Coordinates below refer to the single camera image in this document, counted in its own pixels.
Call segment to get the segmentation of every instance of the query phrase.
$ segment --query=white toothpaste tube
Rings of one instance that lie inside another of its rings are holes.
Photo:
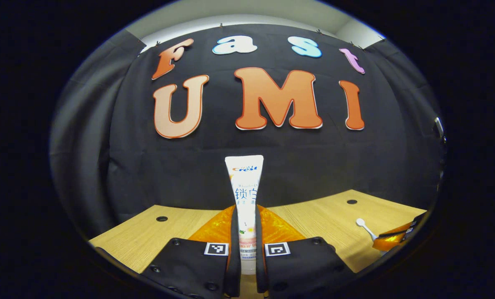
[[[262,155],[225,158],[238,211],[241,269],[248,275],[256,271],[256,193],[263,162]]]

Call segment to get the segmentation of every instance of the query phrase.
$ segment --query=wooden table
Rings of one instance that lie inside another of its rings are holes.
[[[354,199],[355,204],[347,203]],[[356,225],[362,218],[378,235],[411,222],[426,210],[386,201],[358,191],[314,199],[307,202],[268,208],[286,220],[306,238],[320,236],[332,244],[336,253],[354,271],[359,272],[380,258],[372,248],[369,234]],[[127,267],[142,273],[165,244],[174,237],[188,239],[219,210],[192,210],[152,206],[139,215],[90,240]],[[167,216],[166,222],[158,222]],[[241,298],[261,299],[254,275],[242,275]]]

